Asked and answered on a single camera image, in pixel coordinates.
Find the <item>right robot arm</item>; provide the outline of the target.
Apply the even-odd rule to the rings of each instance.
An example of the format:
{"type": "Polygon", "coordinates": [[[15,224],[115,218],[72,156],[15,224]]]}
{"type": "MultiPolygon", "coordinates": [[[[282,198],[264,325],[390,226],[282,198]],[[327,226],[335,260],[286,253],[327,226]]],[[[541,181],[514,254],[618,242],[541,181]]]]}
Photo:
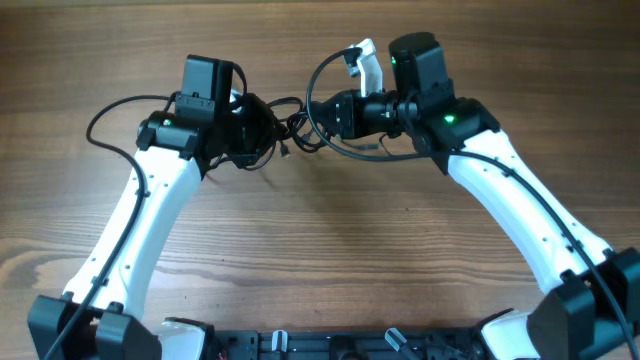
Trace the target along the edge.
{"type": "Polygon", "coordinates": [[[639,349],[639,254],[615,251],[572,216],[527,167],[498,120],[459,97],[443,50],[428,32],[389,46],[396,87],[386,91],[370,40],[339,52],[357,90],[308,101],[320,139],[407,135],[427,158],[490,213],[530,267],[543,300],[530,312],[507,310],[476,329],[491,359],[595,359],[620,345],[639,349]]]}

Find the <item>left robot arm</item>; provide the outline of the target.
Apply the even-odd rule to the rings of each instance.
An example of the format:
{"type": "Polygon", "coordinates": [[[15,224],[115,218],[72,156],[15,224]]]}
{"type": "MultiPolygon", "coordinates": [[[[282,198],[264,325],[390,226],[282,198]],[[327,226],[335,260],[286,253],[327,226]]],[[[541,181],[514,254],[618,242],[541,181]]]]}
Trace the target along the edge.
{"type": "Polygon", "coordinates": [[[42,359],[221,359],[212,325],[142,322],[150,280],[168,235],[205,175],[230,162],[255,171],[286,132],[271,108],[232,84],[231,61],[191,55],[182,87],[138,130],[132,171],[102,235],[57,297],[39,296],[28,328],[42,359]]]}

